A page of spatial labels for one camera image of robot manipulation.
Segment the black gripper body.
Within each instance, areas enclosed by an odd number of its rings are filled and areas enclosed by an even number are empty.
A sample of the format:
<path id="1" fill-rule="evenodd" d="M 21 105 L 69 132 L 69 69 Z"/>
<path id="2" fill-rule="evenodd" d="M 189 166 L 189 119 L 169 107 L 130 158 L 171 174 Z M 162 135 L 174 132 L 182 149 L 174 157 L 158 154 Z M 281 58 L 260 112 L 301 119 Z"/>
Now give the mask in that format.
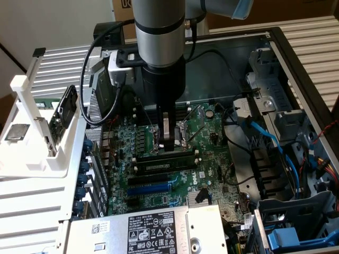
<path id="1" fill-rule="evenodd" d="M 185 74 L 184 58 L 165 68 L 141 68 L 145 93 L 160 107 L 172 107 L 182 96 L 185 91 Z"/>

